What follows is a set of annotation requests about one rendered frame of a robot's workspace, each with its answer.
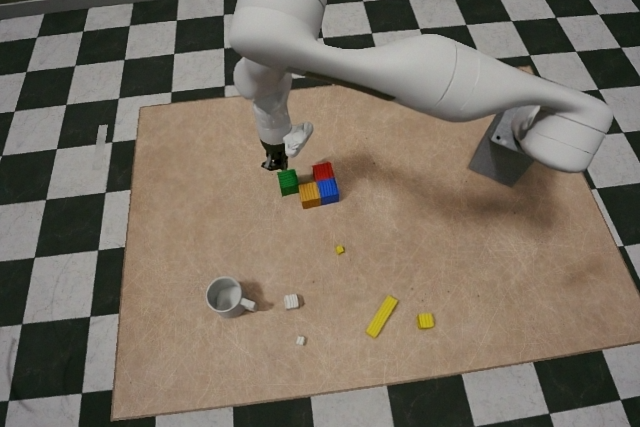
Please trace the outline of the yellow wooden cube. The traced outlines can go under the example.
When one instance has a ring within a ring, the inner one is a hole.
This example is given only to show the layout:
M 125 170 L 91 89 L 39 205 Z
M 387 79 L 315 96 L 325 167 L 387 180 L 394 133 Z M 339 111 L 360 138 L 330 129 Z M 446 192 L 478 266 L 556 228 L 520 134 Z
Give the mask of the yellow wooden cube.
M 321 206 L 321 197 L 317 182 L 298 185 L 298 188 L 303 209 Z

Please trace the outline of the small yellow block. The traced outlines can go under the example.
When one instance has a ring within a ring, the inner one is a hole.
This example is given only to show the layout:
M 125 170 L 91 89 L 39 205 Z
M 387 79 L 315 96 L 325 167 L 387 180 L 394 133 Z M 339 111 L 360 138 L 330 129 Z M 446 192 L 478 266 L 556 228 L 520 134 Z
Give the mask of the small yellow block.
M 434 327 L 432 313 L 429 314 L 419 314 L 416 316 L 418 330 L 420 329 L 431 329 Z

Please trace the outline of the grey mug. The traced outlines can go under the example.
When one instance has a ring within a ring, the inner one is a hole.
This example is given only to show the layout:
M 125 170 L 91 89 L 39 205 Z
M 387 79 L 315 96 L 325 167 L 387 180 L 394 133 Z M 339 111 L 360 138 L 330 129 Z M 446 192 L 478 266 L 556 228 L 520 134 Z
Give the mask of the grey mug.
M 212 281 L 206 291 L 206 301 L 211 309 L 227 319 L 240 316 L 245 309 L 253 312 L 258 309 L 255 302 L 247 300 L 247 295 L 243 288 L 231 277 L 220 277 Z

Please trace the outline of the blue wooden cube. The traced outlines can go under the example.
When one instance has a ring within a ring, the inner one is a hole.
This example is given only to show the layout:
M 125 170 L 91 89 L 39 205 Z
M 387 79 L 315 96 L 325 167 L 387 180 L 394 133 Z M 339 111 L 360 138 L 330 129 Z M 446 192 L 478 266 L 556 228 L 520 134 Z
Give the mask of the blue wooden cube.
M 321 206 L 339 202 L 339 191 L 335 178 L 317 181 Z

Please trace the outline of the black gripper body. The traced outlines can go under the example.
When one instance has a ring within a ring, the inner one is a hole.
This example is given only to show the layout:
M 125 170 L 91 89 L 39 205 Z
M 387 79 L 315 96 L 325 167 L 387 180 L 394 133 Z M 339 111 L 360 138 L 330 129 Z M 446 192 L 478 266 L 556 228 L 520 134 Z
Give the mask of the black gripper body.
M 261 139 L 261 144 L 264 147 L 264 149 L 266 150 L 266 157 L 268 157 L 268 154 L 271 155 L 271 160 L 276 160 L 276 159 L 280 159 L 280 155 L 279 152 L 281 151 L 285 151 L 285 143 L 282 144 L 278 144 L 278 145 L 270 145 L 267 144 L 265 142 L 263 142 Z

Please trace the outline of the green wood-grain cube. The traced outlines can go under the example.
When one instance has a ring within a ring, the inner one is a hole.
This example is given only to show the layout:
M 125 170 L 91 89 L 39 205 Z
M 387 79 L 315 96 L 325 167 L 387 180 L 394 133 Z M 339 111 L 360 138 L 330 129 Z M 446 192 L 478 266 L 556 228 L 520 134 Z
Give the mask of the green wood-grain cube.
M 295 169 L 277 172 L 281 188 L 282 197 L 299 193 L 298 179 Z

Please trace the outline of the red cube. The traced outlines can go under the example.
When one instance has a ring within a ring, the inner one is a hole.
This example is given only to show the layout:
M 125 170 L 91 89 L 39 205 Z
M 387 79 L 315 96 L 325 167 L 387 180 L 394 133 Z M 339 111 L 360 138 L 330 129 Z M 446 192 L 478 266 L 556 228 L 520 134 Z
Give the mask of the red cube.
M 313 177 L 315 182 L 325 180 L 325 179 L 335 178 L 330 162 L 313 165 L 312 168 L 313 168 Z M 316 179 L 315 179 L 315 176 L 316 176 Z

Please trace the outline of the yellow flat bar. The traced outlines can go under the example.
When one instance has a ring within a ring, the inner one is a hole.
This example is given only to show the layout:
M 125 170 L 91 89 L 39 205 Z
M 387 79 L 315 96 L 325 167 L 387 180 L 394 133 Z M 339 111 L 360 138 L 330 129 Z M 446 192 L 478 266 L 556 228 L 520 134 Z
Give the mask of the yellow flat bar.
M 397 300 L 395 300 L 394 298 L 388 295 L 388 297 L 384 301 L 383 305 L 379 309 L 378 313 L 374 317 L 373 321 L 371 322 L 371 324 L 369 325 L 365 333 L 374 339 L 378 334 L 378 332 L 380 331 L 381 327 L 383 326 L 384 322 L 388 318 L 389 314 L 391 313 L 396 303 L 397 303 Z

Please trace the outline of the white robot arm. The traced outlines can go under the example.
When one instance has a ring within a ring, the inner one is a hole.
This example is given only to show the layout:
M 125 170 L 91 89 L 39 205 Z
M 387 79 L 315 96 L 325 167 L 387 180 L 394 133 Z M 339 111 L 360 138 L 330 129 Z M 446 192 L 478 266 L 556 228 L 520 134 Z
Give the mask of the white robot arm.
M 416 35 L 365 49 L 322 44 L 317 40 L 326 4 L 237 0 L 229 32 L 231 47 L 243 56 L 234 69 L 235 87 L 252 101 L 259 137 L 270 145 L 285 143 L 290 158 L 313 133 L 310 122 L 291 124 L 291 73 L 452 123 L 521 107 L 511 123 L 520 146 L 538 163 L 564 173 L 589 167 L 612 124 L 613 111 L 603 101 L 441 35 Z

